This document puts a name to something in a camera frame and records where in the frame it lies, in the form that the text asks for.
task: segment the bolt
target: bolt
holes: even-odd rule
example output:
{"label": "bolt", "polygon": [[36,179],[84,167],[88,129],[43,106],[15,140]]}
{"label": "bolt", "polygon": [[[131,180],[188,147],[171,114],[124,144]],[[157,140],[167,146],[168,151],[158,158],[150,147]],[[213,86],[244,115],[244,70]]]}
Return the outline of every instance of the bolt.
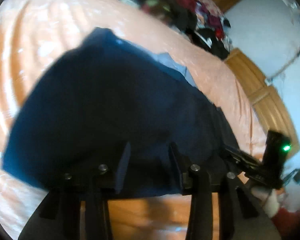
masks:
{"label": "bolt", "polygon": [[227,177],[228,177],[229,179],[234,179],[234,178],[235,178],[235,174],[234,174],[233,172],[228,172],[228,173],[227,173]]}
{"label": "bolt", "polygon": [[99,171],[107,171],[108,166],[107,166],[107,164],[100,164],[98,169],[99,169]]}
{"label": "bolt", "polygon": [[69,173],[65,173],[65,179],[66,180],[69,180],[69,179],[71,179],[72,178],[72,176],[69,174]]}
{"label": "bolt", "polygon": [[197,165],[197,164],[192,164],[190,166],[190,169],[193,170],[193,171],[199,171],[200,170],[200,166]]}

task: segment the light blue wall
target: light blue wall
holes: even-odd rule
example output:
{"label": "light blue wall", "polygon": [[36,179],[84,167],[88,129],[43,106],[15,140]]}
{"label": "light blue wall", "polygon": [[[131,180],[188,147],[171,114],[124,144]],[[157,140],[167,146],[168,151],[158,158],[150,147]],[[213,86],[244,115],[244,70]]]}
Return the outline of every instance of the light blue wall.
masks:
{"label": "light blue wall", "polygon": [[[227,13],[228,32],[239,47],[266,75],[275,73],[293,57],[300,44],[299,16],[291,14],[282,0],[242,0]],[[295,125],[300,141],[300,57],[273,84]],[[300,167],[300,152],[287,162],[286,172]],[[292,181],[286,188],[289,209],[300,208],[300,186]]]}

